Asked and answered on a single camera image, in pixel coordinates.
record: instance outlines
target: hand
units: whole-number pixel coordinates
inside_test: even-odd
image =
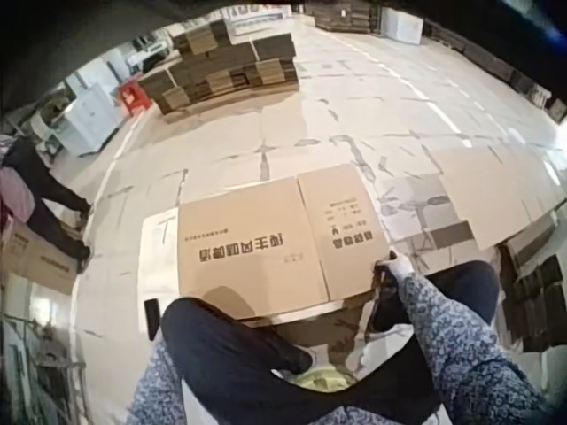
[[[387,267],[396,281],[401,282],[411,274],[415,273],[414,266],[408,256],[399,252],[390,251],[390,259],[378,261],[377,266]]]

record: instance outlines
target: gray patterned sweater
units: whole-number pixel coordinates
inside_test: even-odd
[[[453,423],[535,423],[548,415],[545,399],[468,307],[448,299],[419,275],[401,282],[399,292]],[[181,380],[159,340],[137,385],[127,424],[182,423],[187,422]],[[355,407],[340,407],[314,425],[346,423],[394,424]]]

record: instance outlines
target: box flap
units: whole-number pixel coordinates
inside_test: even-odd
[[[236,319],[329,300],[295,179],[181,205],[178,222],[182,296]]]
[[[373,266],[389,248],[358,172],[334,166],[298,176],[332,300],[372,288]]]
[[[470,224],[478,248],[503,241],[530,223],[514,175],[489,148],[432,151],[459,218]]]

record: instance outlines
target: dark pants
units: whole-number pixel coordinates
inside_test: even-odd
[[[35,208],[26,224],[34,233],[72,259],[82,261],[90,257],[90,248],[67,234],[59,219],[41,198],[35,197]]]
[[[35,145],[26,137],[19,138],[8,150],[4,166],[16,170],[35,197],[66,206],[70,210],[87,213],[89,203],[53,177],[43,163]]]
[[[498,276],[472,261],[429,279],[484,321],[494,316]],[[378,309],[374,320],[408,322],[403,311]],[[347,390],[322,394],[274,376],[306,371],[308,354],[265,329],[252,329],[195,298],[177,299],[161,322],[167,349],[199,402],[220,422],[308,424],[340,406],[356,406],[400,423],[424,422],[440,406],[425,357],[413,336],[376,371]]]

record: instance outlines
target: stack of cardboard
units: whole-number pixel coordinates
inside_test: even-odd
[[[252,87],[281,82],[297,82],[293,59],[270,59],[245,67],[246,78]]]
[[[258,54],[258,60],[276,58],[295,58],[295,44],[291,34],[274,35],[272,37],[254,40],[254,49]]]
[[[222,46],[230,46],[229,31],[224,20],[193,29],[173,37],[174,48],[182,56],[199,55]]]
[[[504,282],[504,313],[525,352],[567,344],[567,220],[546,214],[505,243],[514,278]]]
[[[370,32],[370,4],[362,0],[342,0],[314,6],[315,26],[345,33]]]
[[[175,87],[171,75],[162,67],[151,70],[143,80],[139,81],[139,84],[151,99],[160,97],[163,93]]]
[[[164,114],[243,89],[298,81],[290,34],[231,44],[220,20],[175,36],[174,46],[180,57],[140,81]]]

